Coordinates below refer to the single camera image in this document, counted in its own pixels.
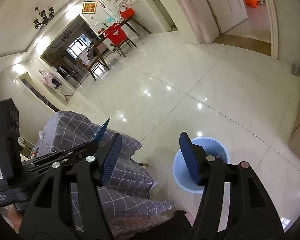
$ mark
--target plaid tablecloth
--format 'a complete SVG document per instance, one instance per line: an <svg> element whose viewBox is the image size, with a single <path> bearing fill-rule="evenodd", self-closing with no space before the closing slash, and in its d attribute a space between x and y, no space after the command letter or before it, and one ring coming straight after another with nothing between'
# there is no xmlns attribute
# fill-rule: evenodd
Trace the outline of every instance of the plaid tablecloth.
<svg viewBox="0 0 300 240"><path fill-rule="evenodd" d="M93 124L83 114L71 111L57 112L46 124L35 150L37 157L54 151L71 149L89 141L100 125ZM116 131L107 129L100 146L107 145ZM98 188L103 210L107 219L137 217L160 214L170 209L167 202L150 200L149 190L154 180L149 173L131 159L141 143L126 134L122 136L122 149L110 181ZM77 185L71 185L74 219L77 229L82 227Z"/></svg>

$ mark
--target door panel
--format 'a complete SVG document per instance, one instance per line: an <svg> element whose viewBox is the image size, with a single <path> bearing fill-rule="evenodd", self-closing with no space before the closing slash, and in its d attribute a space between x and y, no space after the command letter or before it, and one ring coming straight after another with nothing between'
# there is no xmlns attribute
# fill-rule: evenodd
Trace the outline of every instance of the door panel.
<svg viewBox="0 0 300 240"><path fill-rule="evenodd" d="M248 18L243 0L209 0L221 33Z"/></svg>

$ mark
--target silver bolt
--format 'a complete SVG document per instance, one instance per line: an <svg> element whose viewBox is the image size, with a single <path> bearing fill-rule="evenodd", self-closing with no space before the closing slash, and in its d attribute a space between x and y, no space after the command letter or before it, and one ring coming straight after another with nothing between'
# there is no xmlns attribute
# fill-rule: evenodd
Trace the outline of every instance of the silver bolt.
<svg viewBox="0 0 300 240"><path fill-rule="evenodd" d="M245 169L249 168L249 163L242 162L240 165L241 165L241 167L243 167Z"/></svg>
<svg viewBox="0 0 300 240"><path fill-rule="evenodd" d="M206 159L207 159L208 162L213 162L216 158L215 158L215 156L208 155L208 156L206 157Z"/></svg>
<svg viewBox="0 0 300 240"><path fill-rule="evenodd" d="M93 162L95 159L96 159L95 156L92 156L92 155L86 157L86 161L87 161L88 163Z"/></svg>
<svg viewBox="0 0 300 240"><path fill-rule="evenodd" d="M59 168L60 167L60 162L54 162L52 164L52 168L56 169L56 168Z"/></svg>

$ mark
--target pink fabric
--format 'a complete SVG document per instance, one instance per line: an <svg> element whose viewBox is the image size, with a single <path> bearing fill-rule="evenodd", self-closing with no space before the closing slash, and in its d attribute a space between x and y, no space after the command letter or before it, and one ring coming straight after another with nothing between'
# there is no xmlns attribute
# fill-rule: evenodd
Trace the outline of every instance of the pink fabric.
<svg viewBox="0 0 300 240"><path fill-rule="evenodd" d="M53 78L52 74L45 71L44 69L42 69L40 73L43 76L43 78L40 79L42 83L47 85L48 87L55 88L56 85L52 83L52 78Z"/></svg>
<svg viewBox="0 0 300 240"><path fill-rule="evenodd" d="M197 12L191 2L191 0L178 0L179 5L183 11L183 13L186 15L189 24L192 27L192 30L194 31L194 35L197 38L197 41L199 43L203 42L203 32L204 26L201 26L201 22L197 17Z"/></svg>

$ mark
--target framed painting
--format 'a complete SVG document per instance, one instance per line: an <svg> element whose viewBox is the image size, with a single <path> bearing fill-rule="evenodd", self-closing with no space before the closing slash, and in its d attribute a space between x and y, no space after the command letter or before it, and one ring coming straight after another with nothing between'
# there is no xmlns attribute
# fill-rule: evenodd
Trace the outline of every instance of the framed painting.
<svg viewBox="0 0 300 240"><path fill-rule="evenodd" d="M82 13L96 13L97 9L97 3L98 2L84 2L83 3L83 8L82 8Z"/></svg>

